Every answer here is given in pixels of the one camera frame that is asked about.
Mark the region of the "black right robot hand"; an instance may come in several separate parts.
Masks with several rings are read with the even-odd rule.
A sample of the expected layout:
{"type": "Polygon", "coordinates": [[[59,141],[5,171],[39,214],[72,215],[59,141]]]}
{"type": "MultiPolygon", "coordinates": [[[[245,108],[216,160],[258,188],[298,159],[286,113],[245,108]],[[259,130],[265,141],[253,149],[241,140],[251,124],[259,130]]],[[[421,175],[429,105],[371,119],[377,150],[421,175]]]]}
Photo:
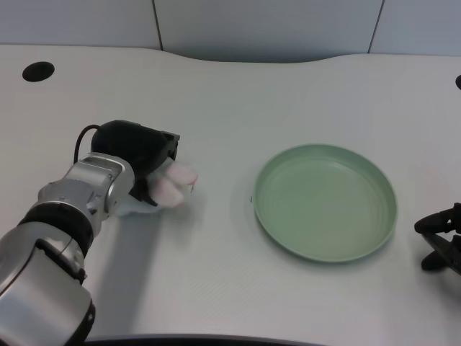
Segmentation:
{"type": "Polygon", "coordinates": [[[433,251],[421,261],[425,272],[449,268],[460,274],[460,203],[450,209],[433,213],[414,224],[433,251]]]}

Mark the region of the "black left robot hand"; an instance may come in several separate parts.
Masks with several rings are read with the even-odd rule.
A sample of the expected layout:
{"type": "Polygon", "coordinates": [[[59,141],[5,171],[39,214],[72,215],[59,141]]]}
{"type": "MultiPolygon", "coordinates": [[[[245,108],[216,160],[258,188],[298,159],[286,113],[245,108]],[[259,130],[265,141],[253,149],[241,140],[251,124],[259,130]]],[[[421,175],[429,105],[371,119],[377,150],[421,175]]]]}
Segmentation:
{"type": "Polygon", "coordinates": [[[91,150],[125,160],[135,175],[130,195],[156,206],[148,194],[148,175],[167,159],[176,158],[179,139],[180,136],[174,133],[126,120],[113,120],[99,126],[91,139],[91,150]]]}

